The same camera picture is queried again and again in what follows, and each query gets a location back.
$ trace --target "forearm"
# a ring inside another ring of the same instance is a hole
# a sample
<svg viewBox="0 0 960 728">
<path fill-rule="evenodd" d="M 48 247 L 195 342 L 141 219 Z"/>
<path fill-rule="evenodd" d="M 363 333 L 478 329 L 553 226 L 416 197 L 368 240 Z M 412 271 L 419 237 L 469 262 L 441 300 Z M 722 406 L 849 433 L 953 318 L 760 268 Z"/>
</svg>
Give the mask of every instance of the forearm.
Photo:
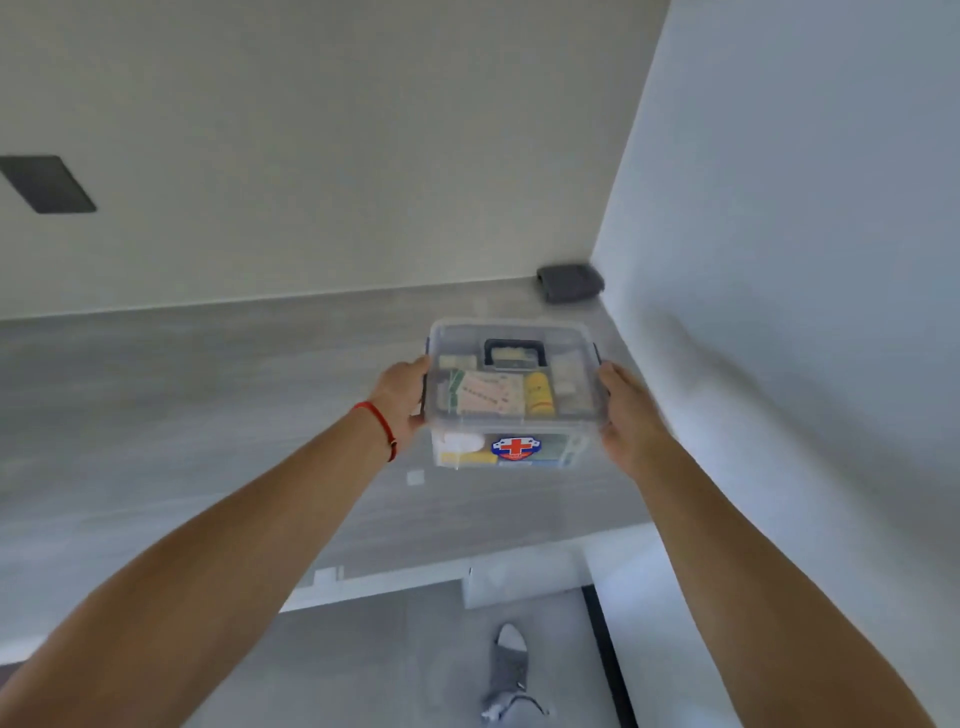
<svg viewBox="0 0 960 728">
<path fill-rule="evenodd" d="M 930 725 L 886 660 L 683 448 L 653 444 L 634 475 L 745 725 Z"/>
<path fill-rule="evenodd" d="M 260 637 L 389 454 L 380 424 L 355 410 L 148 548 L 18 671 L 0 693 L 0 725 L 180 724 Z"/>
</svg>

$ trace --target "marble floor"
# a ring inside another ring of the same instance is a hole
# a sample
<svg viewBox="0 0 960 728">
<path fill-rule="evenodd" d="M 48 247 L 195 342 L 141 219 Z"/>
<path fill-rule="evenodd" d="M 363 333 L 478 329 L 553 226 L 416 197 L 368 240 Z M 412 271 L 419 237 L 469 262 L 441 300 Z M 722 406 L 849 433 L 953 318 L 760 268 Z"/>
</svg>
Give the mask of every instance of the marble floor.
<svg viewBox="0 0 960 728">
<path fill-rule="evenodd" d="M 526 637 L 529 690 L 550 714 L 512 724 L 619 725 L 579 590 L 465 610 L 457 582 L 279 615 L 187 725 L 479 726 L 504 621 Z"/>
</svg>

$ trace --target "box handle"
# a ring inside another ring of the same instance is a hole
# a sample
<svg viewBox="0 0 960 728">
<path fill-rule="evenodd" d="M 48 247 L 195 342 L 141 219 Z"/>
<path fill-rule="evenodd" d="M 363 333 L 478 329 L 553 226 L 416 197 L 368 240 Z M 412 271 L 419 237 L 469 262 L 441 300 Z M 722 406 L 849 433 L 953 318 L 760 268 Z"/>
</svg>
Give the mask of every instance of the box handle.
<svg viewBox="0 0 960 728">
<path fill-rule="evenodd" d="M 483 360 L 488 367 L 493 366 L 494 349 L 532 349 L 537 353 L 537 366 L 546 366 L 546 349 L 542 341 L 533 339 L 487 339 L 483 345 Z"/>
</svg>

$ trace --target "red cross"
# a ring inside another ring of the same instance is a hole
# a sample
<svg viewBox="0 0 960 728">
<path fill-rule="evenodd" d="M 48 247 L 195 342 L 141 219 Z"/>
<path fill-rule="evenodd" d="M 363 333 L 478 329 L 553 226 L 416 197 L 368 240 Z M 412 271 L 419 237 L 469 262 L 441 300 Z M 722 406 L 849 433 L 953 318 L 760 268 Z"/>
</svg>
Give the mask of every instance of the red cross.
<svg viewBox="0 0 960 728">
<path fill-rule="evenodd" d="M 533 449 L 533 448 L 534 448 L 533 445 L 524 445 L 523 440 L 521 440 L 518 437 L 515 437 L 513 440 L 511 440 L 510 445 L 500 446 L 500 449 L 505 449 L 514 457 L 516 457 L 517 455 L 522 455 L 528 449 Z"/>
</svg>

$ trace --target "white wall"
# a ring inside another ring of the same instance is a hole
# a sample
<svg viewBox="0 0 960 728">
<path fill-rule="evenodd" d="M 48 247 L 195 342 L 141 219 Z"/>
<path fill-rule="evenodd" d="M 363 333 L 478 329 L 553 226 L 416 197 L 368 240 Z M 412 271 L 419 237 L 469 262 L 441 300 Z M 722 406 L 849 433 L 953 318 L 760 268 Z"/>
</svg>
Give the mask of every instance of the white wall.
<svg viewBox="0 0 960 728">
<path fill-rule="evenodd" d="M 589 256 L 665 0 L 7 0 L 0 318 L 533 275 Z"/>
<path fill-rule="evenodd" d="M 674 0 L 594 254 L 681 440 L 944 724 L 958 67 L 956 4 Z M 598 589 L 638 713 L 734 720 L 657 540 L 623 559 Z"/>
</svg>

